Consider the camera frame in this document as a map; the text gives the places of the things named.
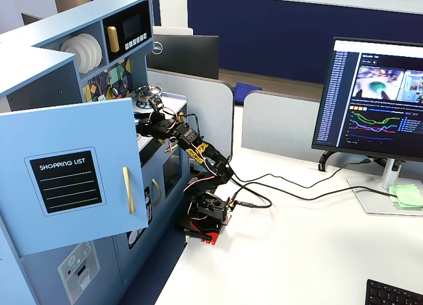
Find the black monitor back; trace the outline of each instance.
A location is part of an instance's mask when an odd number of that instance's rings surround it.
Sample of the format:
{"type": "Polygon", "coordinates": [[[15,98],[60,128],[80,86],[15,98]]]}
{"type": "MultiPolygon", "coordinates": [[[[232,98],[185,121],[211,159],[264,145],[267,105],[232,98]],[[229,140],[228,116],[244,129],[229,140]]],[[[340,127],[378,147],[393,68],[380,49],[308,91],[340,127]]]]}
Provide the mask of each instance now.
{"type": "Polygon", "coordinates": [[[147,67],[219,79],[219,36],[155,35],[147,67]]]}

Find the dell monitor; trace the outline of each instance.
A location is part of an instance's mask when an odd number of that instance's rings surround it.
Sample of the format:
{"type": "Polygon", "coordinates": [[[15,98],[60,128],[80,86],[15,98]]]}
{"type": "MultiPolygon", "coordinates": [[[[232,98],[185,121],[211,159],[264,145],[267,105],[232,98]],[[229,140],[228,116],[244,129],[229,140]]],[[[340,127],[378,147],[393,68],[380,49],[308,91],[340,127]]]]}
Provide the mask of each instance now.
{"type": "MultiPolygon", "coordinates": [[[[423,45],[335,38],[312,148],[386,157],[382,177],[349,177],[351,187],[388,191],[397,180],[394,159],[423,161],[423,45]]],[[[367,213],[422,215],[389,197],[356,190],[367,213]]]]}
{"type": "Polygon", "coordinates": [[[219,79],[219,36],[155,35],[147,67],[219,79]]]}

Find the sticky note pad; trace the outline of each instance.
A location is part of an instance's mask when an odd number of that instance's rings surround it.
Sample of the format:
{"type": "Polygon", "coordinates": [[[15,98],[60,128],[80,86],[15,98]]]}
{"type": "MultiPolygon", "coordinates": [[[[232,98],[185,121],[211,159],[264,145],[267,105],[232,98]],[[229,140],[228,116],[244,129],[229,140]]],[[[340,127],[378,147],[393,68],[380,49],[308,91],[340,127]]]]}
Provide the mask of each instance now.
{"type": "Polygon", "coordinates": [[[398,198],[391,196],[391,202],[398,203],[402,208],[416,208],[423,206],[423,204],[420,204],[419,202],[419,197],[421,198],[420,191],[415,184],[393,185],[389,187],[389,194],[398,196],[398,198]]]}
{"type": "Polygon", "coordinates": [[[423,197],[420,195],[418,188],[398,187],[398,201],[409,206],[423,207],[423,197]]]}
{"type": "MultiPolygon", "coordinates": [[[[396,186],[396,185],[393,185],[393,186],[390,186],[389,187],[389,194],[390,195],[397,195],[397,187],[398,186],[396,186]]],[[[391,198],[391,202],[398,202],[398,198],[396,198],[396,197],[390,197],[391,198]]]]}

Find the colorful tile backsplash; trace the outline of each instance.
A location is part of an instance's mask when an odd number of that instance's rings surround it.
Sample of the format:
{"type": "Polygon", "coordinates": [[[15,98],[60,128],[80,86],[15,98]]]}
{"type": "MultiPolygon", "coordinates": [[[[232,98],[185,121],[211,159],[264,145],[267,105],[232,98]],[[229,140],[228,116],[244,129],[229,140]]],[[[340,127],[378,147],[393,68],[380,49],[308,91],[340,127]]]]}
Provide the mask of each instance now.
{"type": "Polygon", "coordinates": [[[129,58],[121,60],[109,70],[102,71],[83,84],[86,102],[98,101],[101,95],[104,95],[106,100],[124,98],[132,89],[129,58]]]}

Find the chalkboard label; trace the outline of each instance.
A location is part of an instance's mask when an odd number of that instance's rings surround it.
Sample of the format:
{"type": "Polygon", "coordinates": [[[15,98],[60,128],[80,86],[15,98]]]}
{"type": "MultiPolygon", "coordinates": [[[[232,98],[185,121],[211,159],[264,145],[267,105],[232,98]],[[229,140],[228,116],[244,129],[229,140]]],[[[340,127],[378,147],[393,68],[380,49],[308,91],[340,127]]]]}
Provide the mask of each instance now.
{"type": "Polygon", "coordinates": [[[102,202],[91,151],[29,162],[48,214],[102,202]]]}

